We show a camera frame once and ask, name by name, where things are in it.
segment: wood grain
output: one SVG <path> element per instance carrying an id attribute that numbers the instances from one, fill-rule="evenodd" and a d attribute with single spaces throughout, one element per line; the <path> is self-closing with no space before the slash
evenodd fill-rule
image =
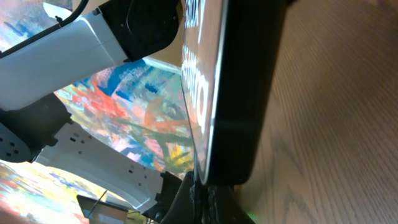
<path id="1" fill-rule="evenodd" d="M 398 223 L 395 1 L 288 10 L 256 165 L 256 223 Z"/>

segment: paint-splattered surface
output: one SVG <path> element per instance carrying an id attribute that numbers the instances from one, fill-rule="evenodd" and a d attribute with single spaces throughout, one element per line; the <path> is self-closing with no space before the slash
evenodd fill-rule
<path id="1" fill-rule="evenodd" d="M 72 119 L 130 159 L 180 177 L 193 143 L 179 74 L 143 60 L 99 72 L 55 93 Z"/>

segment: wooden surface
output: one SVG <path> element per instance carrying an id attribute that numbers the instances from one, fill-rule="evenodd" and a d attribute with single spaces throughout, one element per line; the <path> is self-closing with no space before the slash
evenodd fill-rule
<path id="1" fill-rule="evenodd" d="M 256 223 L 398 223 L 398 1 L 288 11 L 256 165 Z"/>

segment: white plastic casing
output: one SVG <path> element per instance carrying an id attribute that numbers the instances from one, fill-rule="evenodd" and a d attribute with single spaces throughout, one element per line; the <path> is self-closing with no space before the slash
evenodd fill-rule
<path id="1" fill-rule="evenodd" d="M 91 137 L 79 124 L 65 124 L 35 162 L 76 174 L 119 195 L 140 212 L 157 202 L 162 191 L 160 172 L 145 168 Z"/>
<path id="2" fill-rule="evenodd" d="M 21 109 L 125 59 L 103 16 L 89 13 L 0 59 L 0 109 Z"/>

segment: colorful painting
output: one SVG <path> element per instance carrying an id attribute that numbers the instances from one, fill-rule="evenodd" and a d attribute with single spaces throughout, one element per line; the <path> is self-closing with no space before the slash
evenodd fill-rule
<path id="1" fill-rule="evenodd" d="M 71 11 L 71 0 L 0 1 L 0 50 L 56 24 L 53 15 Z M 72 119 L 126 157 L 179 177 L 193 169 L 193 142 L 179 74 L 139 60 L 94 74 L 55 94 Z M 76 195 L 98 198 L 104 190 L 63 170 L 0 161 L 0 224 L 88 223 Z"/>

